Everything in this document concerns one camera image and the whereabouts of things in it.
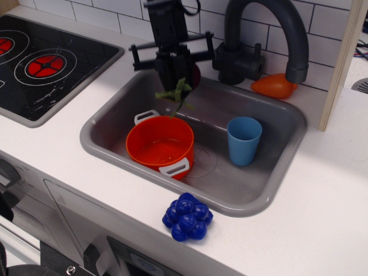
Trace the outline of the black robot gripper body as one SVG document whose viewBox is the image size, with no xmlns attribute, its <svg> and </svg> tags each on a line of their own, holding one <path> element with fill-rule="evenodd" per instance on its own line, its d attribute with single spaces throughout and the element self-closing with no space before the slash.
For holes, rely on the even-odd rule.
<svg viewBox="0 0 368 276">
<path fill-rule="evenodd" d="M 131 45 L 129 50 L 134 59 L 134 70 L 146 70 L 155 67 L 154 60 L 140 61 L 138 50 L 157 48 L 159 54 L 170 56 L 172 53 L 179 54 L 180 46 L 188 41 L 205 39 L 207 50 L 198 53 L 186 53 L 192 62 L 201 62 L 214 58 L 212 43 L 213 33 L 189 35 L 185 16 L 195 16 L 201 11 L 200 1 L 197 1 L 197 10 L 190 12 L 181 1 L 147 1 L 144 7 L 148 10 L 150 24 L 154 35 L 154 41 L 143 45 Z"/>
</svg>

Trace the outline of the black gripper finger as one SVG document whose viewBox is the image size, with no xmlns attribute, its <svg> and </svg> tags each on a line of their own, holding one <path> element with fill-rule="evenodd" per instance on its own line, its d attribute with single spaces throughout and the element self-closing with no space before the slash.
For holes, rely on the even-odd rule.
<svg viewBox="0 0 368 276">
<path fill-rule="evenodd" d="M 185 78 L 186 83 L 193 88 L 193 62 L 186 45 L 180 45 L 174 55 L 174 69 L 177 80 Z"/>
<path fill-rule="evenodd" d="M 157 71 L 165 91 L 176 87 L 176 74 L 170 52 L 160 49 L 156 53 L 155 70 Z"/>
</svg>

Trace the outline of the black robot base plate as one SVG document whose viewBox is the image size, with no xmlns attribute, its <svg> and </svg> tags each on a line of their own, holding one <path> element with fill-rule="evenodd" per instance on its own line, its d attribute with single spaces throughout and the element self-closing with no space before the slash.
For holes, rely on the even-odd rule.
<svg viewBox="0 0 368 276">
<path fill-rule="evenodd" d="M 1 243 L 1 275 L 94 275 L 71 259 L 40 242 L 40 265 L 19 264 L 7 265 L 6 250 Z"/>
</svg>

